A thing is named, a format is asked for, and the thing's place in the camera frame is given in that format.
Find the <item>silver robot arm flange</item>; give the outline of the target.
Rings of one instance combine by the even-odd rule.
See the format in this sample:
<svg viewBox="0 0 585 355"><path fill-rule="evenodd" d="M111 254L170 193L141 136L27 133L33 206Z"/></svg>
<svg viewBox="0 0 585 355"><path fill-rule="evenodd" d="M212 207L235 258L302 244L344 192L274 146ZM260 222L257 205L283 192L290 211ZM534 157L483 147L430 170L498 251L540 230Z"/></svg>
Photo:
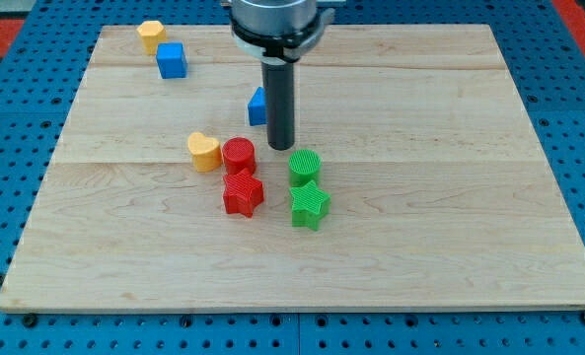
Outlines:
<svg viewBox="0 0 585 355"><path fill-rule="evenodd" d="M334 22L335 9L316 0L232 0L232 37L239 49L268 65L295 63Z"/></svg>

